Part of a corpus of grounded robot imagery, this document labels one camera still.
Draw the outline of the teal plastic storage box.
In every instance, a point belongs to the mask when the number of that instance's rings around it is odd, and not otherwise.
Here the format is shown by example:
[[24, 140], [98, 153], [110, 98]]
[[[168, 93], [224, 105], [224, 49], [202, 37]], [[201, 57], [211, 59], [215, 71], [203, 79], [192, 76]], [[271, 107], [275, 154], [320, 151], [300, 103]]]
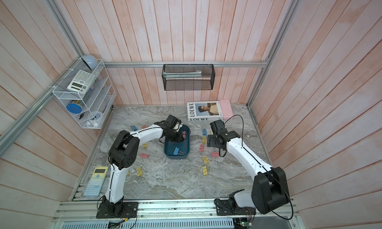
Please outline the teal plastic storage box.
[[[165, 138], [164, 144], [164, 154], [169, 159], [185, 159], [190, 153], [190, 134], [191, 131], [187, 125], [183, 125], [179, 132], [186, 131], [187, 137], [180, 143], [168, 142]], [[178, 147], [180, 151], [184, 152], [185, 155], [173, 155], [175, 147]]]

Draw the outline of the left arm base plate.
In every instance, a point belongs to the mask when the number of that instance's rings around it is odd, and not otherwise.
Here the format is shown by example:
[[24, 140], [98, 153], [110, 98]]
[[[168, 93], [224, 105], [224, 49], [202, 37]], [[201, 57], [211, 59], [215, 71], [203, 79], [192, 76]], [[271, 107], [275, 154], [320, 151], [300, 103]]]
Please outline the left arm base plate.
[[101, 202], [96, 214], [97, 219], [112, 219], [112, 218], [136, 218], [138, 202], [118, 202], [109, 203], [108, 201]]

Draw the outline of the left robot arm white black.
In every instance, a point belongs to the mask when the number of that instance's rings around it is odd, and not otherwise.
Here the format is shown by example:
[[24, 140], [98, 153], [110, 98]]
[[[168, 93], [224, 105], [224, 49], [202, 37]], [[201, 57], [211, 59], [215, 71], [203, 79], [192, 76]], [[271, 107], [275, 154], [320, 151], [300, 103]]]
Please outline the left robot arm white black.
[[133, 132], [122, 130], [118, 133], [108, 152], [111, 166], [108, 189], [105, 193], [108, 203], [115, 205], [123, 200], [127, 169], [134, 164], [138, 148], [151, 140], [163, 137], [171, 142], [180, 143], [184, 140], [180, 132], [182, 126], [180, 119], [169, 115], [166, 120], [156, 122], [145, 129]]

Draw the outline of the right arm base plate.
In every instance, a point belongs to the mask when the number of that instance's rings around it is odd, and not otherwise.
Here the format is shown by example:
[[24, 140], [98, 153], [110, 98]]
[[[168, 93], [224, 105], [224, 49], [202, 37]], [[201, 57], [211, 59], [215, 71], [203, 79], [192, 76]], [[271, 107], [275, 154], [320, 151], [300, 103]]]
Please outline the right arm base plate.
[[218, 216], [256, 215], [255, 208], [239, 207], [232, 199], [215, 199], [214, 204]]

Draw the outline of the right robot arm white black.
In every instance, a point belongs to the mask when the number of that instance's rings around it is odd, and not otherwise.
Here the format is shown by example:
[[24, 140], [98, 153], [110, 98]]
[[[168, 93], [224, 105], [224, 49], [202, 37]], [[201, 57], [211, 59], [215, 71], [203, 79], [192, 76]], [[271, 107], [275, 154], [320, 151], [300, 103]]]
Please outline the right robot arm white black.
[[267, 214], [291, 202], [286, 174], [257, 156], [235, 131], [228, 131], [222, 120], [210, 123], [208, 147], [232, 154], [253, 179], [251, 191], [238, 190], [229, 196], [232, 209], [252, 208]]

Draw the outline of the yellow binder clip lowest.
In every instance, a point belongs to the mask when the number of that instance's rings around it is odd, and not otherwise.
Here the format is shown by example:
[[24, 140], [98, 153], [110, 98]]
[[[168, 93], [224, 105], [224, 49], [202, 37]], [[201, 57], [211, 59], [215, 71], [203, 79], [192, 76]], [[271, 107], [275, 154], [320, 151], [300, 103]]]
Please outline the yellow binder clip lowest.
[[202, 167], [202, 170], [203, 170], [203, 175], [204, 176], [207, 176], [209, 173], [208, 173], [208, 169], [207, 169], [207, 167], [206, 166], [203, 166]]

